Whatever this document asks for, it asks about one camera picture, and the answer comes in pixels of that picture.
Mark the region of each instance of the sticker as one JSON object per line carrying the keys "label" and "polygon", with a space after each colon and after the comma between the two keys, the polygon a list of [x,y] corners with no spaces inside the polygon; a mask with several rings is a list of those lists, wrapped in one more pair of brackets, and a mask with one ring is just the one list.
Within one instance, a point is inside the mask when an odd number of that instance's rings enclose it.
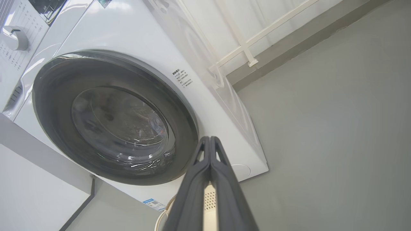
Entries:
{"label": "sticker", "polygon": [[106,8],[111,2],[111,0],[98,0],[98,1],[104,8]]}
{"label": "sticker", "polygon": [[153,199],[143,201],[143,203],[145,203],[146,205],[152,207],[153,209],[155,209],[157,211],[162,211],[166,208],[162,203],[160,203],[158,201],[155,201]]}
{"label": "sticker", "polygon": [[173,72],[173,75],[183,88],[186,88],[188,85],[193,83],[185,70],[177,69]]}

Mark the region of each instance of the appliance vent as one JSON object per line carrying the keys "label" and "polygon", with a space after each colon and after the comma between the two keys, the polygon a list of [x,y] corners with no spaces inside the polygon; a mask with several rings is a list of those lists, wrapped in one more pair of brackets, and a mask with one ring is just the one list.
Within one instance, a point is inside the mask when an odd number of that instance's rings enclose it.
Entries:
{"label": "appliance vent", "polygon": [[21,96],[21,93],[23,93],[23,85],[21,84],[21,82],[18,83],[17,87],[14,89],[9,102],[6,105],[5,111],[8,111],[12,108],[14,108],[14,106],[16,105],[18,99]]}
{"label": "appliance vent", "polygon": [[4,26],[4,22],[9,15],[10,9],[12,8],[14,0],[1,0],[0,1],[0,27]]}
{"label": "appliance vent", "polygon": [[215,189],[213,190],[206,190],[204,192],[204,211],[208,211],[211,209],[216,209],[215,206]]}

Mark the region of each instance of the washing machine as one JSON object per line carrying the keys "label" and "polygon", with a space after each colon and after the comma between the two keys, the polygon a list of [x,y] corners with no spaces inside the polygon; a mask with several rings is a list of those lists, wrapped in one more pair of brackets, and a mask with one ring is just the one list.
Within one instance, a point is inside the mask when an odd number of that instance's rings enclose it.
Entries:
{"label": "washing machine", "polygon": [[268,171],[247,110],[178,1],[9,6],[0,107],[56,152],[156,210],[202,136],[220,138],[238,180]]}

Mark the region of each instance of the washing machine door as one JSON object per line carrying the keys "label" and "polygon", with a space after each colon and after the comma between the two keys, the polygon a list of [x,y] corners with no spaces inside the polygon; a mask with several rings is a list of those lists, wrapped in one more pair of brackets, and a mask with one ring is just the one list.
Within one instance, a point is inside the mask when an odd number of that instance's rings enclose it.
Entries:
{"label": "washing machine door", "polygon": [[181,176],[198,143],[195,120],[159,71],[102,51],[51,60],[33,85],[38,121],[69,158],[133,185]]}

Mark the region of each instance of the baseboard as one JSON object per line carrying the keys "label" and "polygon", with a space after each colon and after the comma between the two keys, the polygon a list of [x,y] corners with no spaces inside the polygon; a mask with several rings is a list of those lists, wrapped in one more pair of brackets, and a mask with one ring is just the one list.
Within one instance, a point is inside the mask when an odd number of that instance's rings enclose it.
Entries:
{"label": "baseboard", "polygon": [[302,52],[329,38],[389,0],[343,0],[227,75],[236,91],[265,76]]}

